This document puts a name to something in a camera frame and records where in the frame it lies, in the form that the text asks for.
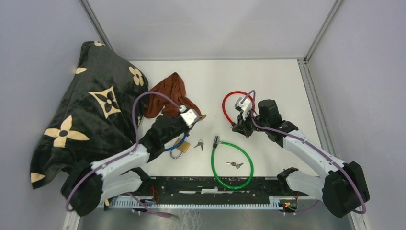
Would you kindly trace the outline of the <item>key bunch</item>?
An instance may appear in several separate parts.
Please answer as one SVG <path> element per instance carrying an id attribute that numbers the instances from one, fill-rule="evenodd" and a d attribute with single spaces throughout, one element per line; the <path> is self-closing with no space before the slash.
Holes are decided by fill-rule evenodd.
<path id="1" fill-rule="evenodd" d="M 236 162 L 227 162 L 227 164 L 239 169 L 244 163 L 236 163 Z"/>
<path id="2" fill-rule="evenodd" d="M 203 151 L 204 150 L 204 142 L 203 142 L 203 140 L 202 139 L 200 139 L 199 141 L 198 141 L 198 143 L 194 146 L 194 148 L 197 148 L 197 147 L 200 147 L 201 148 L 201 151 Z"/>

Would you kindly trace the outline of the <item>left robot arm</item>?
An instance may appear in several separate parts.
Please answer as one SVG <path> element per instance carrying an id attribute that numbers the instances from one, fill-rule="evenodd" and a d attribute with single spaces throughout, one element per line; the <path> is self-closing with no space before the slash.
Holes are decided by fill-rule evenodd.
<path id="1" fill-rule="evenodd" d="M 134 191 L 139 195 L 147 194 L 150 181 L 134 169 L 156 159 L 164 152 L 165 144 L 182 134 L 188 135 L 202 118 L 186 113 L 177 119 L 160 115 L 138 144 L 103 160 L 81 160 L 61 188 L 61 194 L 67 200 L 67 211 L 75 211 L 83 217 L 100 202 L 114 196 Z"/>

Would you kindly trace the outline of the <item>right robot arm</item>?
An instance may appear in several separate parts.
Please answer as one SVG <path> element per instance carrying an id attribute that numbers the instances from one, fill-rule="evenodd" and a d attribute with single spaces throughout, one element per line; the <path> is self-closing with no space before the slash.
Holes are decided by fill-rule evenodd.
<path id="1" fill-rule="evenodd" d="M 235 109 L 239 115 L 237 122 L 232 124 L 232 131 L 247 138 L 253 132 L 264 132 L 270 141 L 296 155 L 316 173 L 315 176 L 308 175 L 297 168 L 282 171 L 276 183 L 281 195 L 302 192 L 323 202 L 338 218 L 350 212 L 366 212 L 365 204 L 370 200 L 370 194 L 358 163 L 346 163 L 317 147 L 296 125 L 282 119 L 274 100 L 260 101 L 258 115 L 249 98 L 238 98 Z"/>

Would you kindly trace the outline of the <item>blue cable lock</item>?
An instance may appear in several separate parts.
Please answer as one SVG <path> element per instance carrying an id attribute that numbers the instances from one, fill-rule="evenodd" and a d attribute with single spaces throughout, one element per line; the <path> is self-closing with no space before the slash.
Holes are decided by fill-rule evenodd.
<path id="1" fill-rule="evenodd" d="M 179 147 L 179 146 L 185 141 L 185 139 L 186 139 L 186 134 L 184 134 L 183 137 L 180 139 L 180 141 L 177 142 L 176 144 L 174 144 L 172 147 L 169 147 L 169 148 L 164 149 L 164 152 L 166 152 L 166 151 L 172 151 L 172 150 L 174 150 L 175 148 Z"/>

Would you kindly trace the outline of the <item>large brass padlock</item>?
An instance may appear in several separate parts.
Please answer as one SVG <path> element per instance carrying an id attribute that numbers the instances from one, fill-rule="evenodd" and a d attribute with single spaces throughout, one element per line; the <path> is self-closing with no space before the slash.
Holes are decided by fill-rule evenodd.
<path id="1" fill-rule="evenodd" d="M 175 144 L 180 141 L 180 138 L 178 138 L 175 141 Z M 183 156 L 184 153 L 188 150 L 190 147 L 190 143 L 187 141 L 184 141 L 179 147 L 175 148 L 174 150 L 169 152 L 169 155 L 172 159 L 177 160 Z"/>

